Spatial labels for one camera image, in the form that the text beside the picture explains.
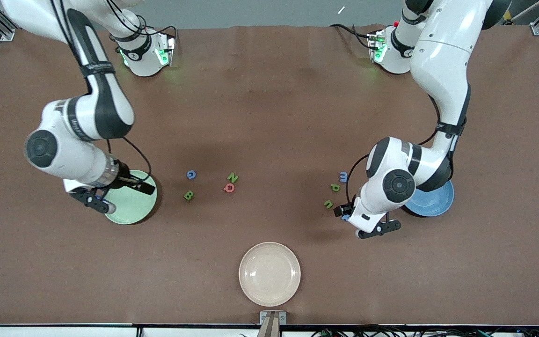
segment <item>floor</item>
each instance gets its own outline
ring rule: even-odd
[[[514,0],[510,12],[516,15],[534,2]],[[153,26],[196,29],[253,25],[390,24],[400,18],[400,8],[401,3],[393,0],[148,0],[138,4],[133,11],[143,15]],[[516,23],[528,24],[538,15],[539,8]]]

